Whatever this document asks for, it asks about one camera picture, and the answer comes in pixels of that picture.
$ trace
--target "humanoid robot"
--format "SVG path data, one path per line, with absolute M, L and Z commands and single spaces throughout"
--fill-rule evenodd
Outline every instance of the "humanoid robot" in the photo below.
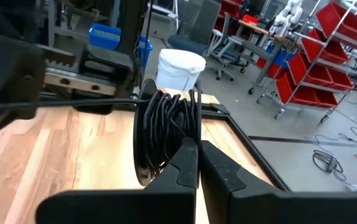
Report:
M 289 0 L 285 8 L 276 16 L 269 32 L 285 37 L 289 27 L 299 22 L 302 16 L 302 0 Z

